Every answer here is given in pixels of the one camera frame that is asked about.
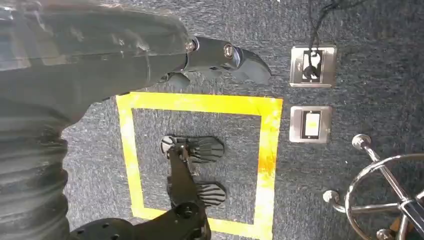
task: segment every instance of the bolt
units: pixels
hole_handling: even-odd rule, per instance
[[[187,42],[185,44],[185,49],[189,52],[192,52],[194,49],[196,49],[196,43],[193,40],[190,42]]]
[[[231,44],[224,46],[224,55],[226,58],[232,59],[234,56],[234,47]]]

